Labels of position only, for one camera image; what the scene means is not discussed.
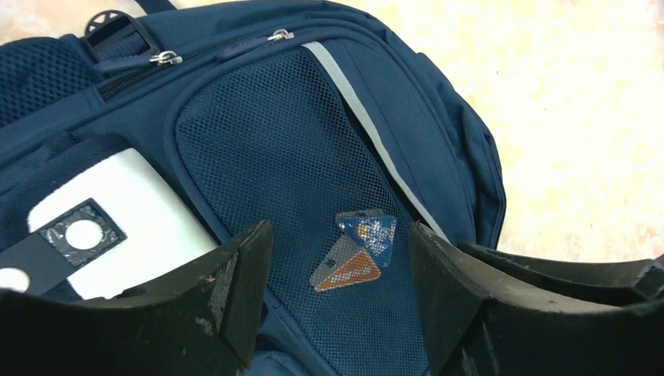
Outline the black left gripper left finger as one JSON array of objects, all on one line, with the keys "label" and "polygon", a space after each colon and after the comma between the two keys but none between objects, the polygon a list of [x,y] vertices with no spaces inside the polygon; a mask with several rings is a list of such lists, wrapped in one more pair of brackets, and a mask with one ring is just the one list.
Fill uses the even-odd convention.
[{"label": "black left gripper left finger", "polygon": [[4,375],[241,375],[251,365],[272,254],[256,222],[111,299],[1,293]]}]

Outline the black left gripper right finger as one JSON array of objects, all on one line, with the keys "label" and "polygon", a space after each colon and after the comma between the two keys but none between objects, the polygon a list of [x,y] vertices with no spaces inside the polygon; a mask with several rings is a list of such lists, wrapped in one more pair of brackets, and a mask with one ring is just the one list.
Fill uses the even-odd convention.
[{"label": "black left gripper right finger", "polygon": [[409,251],[433,375],[663,372],[663,299],[614,306],[543,290],[421,223]]}]

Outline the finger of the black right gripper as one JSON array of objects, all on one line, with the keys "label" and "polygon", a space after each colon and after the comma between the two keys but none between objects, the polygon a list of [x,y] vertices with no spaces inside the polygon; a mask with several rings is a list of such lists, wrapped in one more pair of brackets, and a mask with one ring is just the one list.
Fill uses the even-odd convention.
[{"label": "finger of the black right gripper", "polygon": [[628,262],[562,262],[511,255],[463,242],[464,253],[543,290],[610,306],[663,299],[663,264],[659,259]]}]

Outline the small orange eraser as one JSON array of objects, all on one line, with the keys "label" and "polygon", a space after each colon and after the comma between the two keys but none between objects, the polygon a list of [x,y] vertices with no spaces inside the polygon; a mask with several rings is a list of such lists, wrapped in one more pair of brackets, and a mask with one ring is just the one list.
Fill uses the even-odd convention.
[{"label": "small orange eraser", "polygon": [[340,236],[310,276],[315,292],[378,279],[381,270],[370,253],[348,235]]}]

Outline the navy blue student backpack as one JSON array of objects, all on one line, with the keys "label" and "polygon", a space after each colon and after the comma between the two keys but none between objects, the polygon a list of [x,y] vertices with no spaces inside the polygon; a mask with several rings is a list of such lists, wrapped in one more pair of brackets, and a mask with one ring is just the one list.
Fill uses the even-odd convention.
[{"label": "navy blue student backpack", "polygon": [[[409,251],[421,223],[496,246],[493,136],[382,22],[331,2],[247,1],[1,47],[1,279],[49,301],[111,299],[262,220],[273,243],[241,375],[430,375]],[[315,292],[335,216],[379,208],[373,281]]]}]

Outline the blue triangular ruler piece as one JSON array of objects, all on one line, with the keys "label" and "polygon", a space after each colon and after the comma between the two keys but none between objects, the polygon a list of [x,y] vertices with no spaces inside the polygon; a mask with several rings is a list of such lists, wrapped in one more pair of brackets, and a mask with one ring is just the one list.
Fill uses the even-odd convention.
[{"label": "blue triangular ruler piece", "polygon": [[397,218],[381,209],[346,211],[335,216],[338,227],[364,248],[380,267],[388,267],[395,249]]}]

